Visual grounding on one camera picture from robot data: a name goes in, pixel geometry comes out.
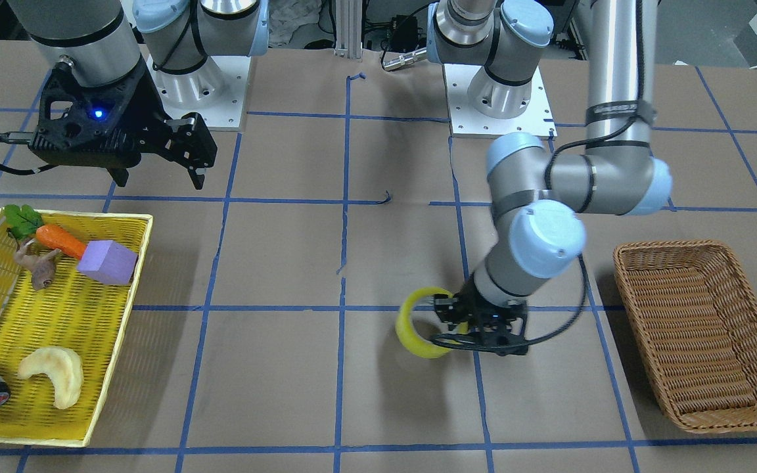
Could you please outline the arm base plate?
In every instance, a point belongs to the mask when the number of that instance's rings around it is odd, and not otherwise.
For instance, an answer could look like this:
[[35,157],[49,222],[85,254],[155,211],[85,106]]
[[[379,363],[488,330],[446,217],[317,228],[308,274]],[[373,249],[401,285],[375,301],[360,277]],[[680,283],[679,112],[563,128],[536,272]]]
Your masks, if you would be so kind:
[[524,132],[543,139],[558,132],[539,68],[529,83],[496,83],[484,67],[444,65],[446,98],[453,137],[493,139]]
[[204,118],[210,131],[240,131],[252,69],[248,56],[211,56],[197,71],[172,75],[150,70],[166,113]]

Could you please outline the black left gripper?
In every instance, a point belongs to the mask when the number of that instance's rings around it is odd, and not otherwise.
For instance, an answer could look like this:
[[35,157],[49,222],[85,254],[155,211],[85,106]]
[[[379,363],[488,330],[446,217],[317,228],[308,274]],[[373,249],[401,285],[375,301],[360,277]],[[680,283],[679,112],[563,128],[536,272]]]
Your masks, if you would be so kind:
[[529,351],[526,303],[494,305],[481,296],[474,281],[467,281],[458,293],[434,296],[434,312],[450,329],[430,336],[438,347],[498,356],[526,355]]

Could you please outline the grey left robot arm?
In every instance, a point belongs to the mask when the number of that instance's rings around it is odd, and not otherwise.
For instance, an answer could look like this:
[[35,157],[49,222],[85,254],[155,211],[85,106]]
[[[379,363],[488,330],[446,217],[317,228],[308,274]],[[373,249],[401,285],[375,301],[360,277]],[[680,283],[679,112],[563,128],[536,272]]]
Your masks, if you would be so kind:
[[586,137],[546,152],[535,135],[496,138],[486,155],[495,246],[457,293],[424,287],[400,306],[396,336],[415,356],[451,350],[523,355],[569,329],[528,338],[528,297],[582,258],[579,214],[649,215],[670,197],[669,165],[650,150],[658,1],[595,1]]

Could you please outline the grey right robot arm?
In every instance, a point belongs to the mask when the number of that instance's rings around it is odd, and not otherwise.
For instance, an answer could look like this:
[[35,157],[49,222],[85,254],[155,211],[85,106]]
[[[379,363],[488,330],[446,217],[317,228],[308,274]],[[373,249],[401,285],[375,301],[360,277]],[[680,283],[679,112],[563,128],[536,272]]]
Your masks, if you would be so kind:
[[10,1],[50,62],[32,132],[0,134],[42,159],[33,169],[101,168],[123,187],[144,154],[180,165],[204,186],[217,146],[212,111],[232,104],[218,57],[261,56],[267,1]]

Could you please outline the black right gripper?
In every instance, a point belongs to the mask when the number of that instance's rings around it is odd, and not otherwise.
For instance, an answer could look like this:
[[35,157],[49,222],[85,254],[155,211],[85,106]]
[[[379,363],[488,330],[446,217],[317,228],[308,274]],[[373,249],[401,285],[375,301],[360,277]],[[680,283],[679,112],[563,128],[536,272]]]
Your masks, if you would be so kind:
[[127,185],[129,169],[144,153],[156,154],[187,170],[196,191],[218,150],[201,114],[174,119],[166,113],[143,62],[100,87],[82,86],[69,64],[56,63],[29,149],[46,164],[103,168],[117,187]]

